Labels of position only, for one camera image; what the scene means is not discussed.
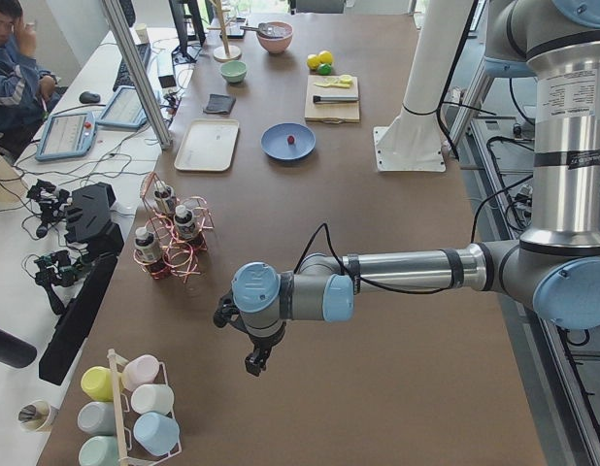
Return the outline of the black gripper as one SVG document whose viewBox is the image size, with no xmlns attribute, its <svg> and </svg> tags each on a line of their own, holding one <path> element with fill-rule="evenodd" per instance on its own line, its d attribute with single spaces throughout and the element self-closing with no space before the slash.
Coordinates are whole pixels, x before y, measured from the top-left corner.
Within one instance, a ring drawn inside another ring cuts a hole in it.
<svg viewBox="0 0 600 466">
<path fill-rule="evenodd" d="M 262 371 L 266 370 L 266 361 L 273 347 L 283 340 L 286 322 L 277 320 L 266 328 L 257 328 L 248 323 L 245 326 L 253 343 L 252 352 L 245 358 L 245 367 L 249 374 L 259 376 Z"/>
</svg>

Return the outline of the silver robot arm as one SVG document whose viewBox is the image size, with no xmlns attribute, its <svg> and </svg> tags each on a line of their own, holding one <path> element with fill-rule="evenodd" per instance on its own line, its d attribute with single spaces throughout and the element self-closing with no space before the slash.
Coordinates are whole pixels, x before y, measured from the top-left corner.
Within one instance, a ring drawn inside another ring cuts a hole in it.
<svg viewBox="0 0 600 466">
<path fill-rule="evenodd" d="M 493 1 L 483 67 L 537 80 L 532 219 L 515 240 L 461 250 L 323 255 L 280 273 L 234 275 L 215 325 L 247 334 L 258 375 L 291 320 L 346 321 L 353 298 L 382 289 L 427 295 L 469 287 L 510 296 L 566 329 L 600 325 L 600 1 Z"/>
</svg>

